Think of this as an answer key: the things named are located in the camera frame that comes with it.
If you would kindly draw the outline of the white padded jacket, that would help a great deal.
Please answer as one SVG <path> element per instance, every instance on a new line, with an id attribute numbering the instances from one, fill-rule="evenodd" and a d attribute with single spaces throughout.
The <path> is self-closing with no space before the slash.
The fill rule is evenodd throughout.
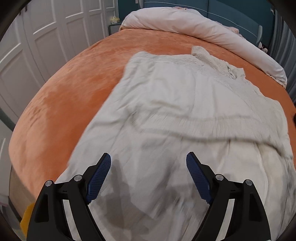
<path id="1" fill-rule="evenodd" d="M 230 181 L 250 179 L 272 240 L 295 214 L 287 118 L 244 70 L 202 47 L 189 55 L 138 52 L 91 120 L 67 169 L 69 181 L 111 156 L 91 213 L 107 240 L 191 240 L 208 209 L 186 167 L 201 163 Z"/>

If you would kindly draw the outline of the orange bed blanket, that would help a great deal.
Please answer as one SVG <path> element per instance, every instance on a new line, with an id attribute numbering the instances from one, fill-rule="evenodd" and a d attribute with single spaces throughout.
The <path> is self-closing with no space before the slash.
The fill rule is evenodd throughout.
<path id="1" fill-rule="evenodd" d="M 202 46 L 211 55 L 243 68 L 246 78 L 267 97 L 280 102 L 295 146 L 295 106 L 286 90 L 272 78 L 230 51 L 187 35 L 125 29 L 115 33 L 66 63 L 34 96 L 13 131 L 10 200 L 18 214 L 35 201 L 48 179 L 66 169 L 71 153 L 86 126 L 123 75 L 133 54 L 189 54 Z"/>

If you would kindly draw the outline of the grey-blue curtain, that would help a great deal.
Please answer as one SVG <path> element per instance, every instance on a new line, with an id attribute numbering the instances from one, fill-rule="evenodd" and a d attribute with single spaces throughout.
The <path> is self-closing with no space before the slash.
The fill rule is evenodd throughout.
<path id="1" fill-rule="evenodd" d="M 277 10 L 269 54 L 284 68 L 287 76 L 286 91 L 295 104 L 295 36 Z"/>

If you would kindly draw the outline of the white panelled wardrobe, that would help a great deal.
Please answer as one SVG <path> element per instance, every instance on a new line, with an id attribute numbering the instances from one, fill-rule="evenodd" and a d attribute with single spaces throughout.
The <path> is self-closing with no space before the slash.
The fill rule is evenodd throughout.
<path id="1" fill-rule="evenodd" d="M 1 40 L 1 109 L 16 123 L 63 65 L 107 37 L 116 0 L 31 1 Z"/>

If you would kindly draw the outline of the teal upholstered headboard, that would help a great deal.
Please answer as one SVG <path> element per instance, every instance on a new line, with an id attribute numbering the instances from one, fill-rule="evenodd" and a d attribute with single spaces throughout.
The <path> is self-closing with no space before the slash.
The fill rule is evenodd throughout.
<path id="1" fill-rule="evenodd" d="M 197 10 L 210 20 L 234 27 L 252 44 L 268 46 L 273 35 L 274 15 L 268 1 L 179 0 L 139 1 L 141 8 L 175 7 Z"/>

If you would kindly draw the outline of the dark bedside table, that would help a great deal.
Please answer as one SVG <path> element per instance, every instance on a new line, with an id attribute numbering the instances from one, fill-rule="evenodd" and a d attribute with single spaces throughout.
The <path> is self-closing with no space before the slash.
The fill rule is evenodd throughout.
<path id="1" fill-rule="evenodd" d="M 108 26 L 108 34 L 112 35 L 114 33 L 117 33 L 119 31 L 120 27 L 121 27 L 121 22 L 115 23 L 115 24 L 110 24 Z"/>

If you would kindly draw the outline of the white folded duvet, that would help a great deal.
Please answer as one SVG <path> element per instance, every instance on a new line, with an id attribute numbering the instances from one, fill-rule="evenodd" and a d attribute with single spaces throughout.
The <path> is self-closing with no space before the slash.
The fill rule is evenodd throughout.
<path id="1" fill-rule="evenodd" d="M 128 14 L 119 29 L 164 31 L 204 40 L 238 55 L 284 88 L 287 87 L 285 70 L 273 58 L 224 25 L 202 16 L 196 10 L 171 7 L 143 8 Z"/>

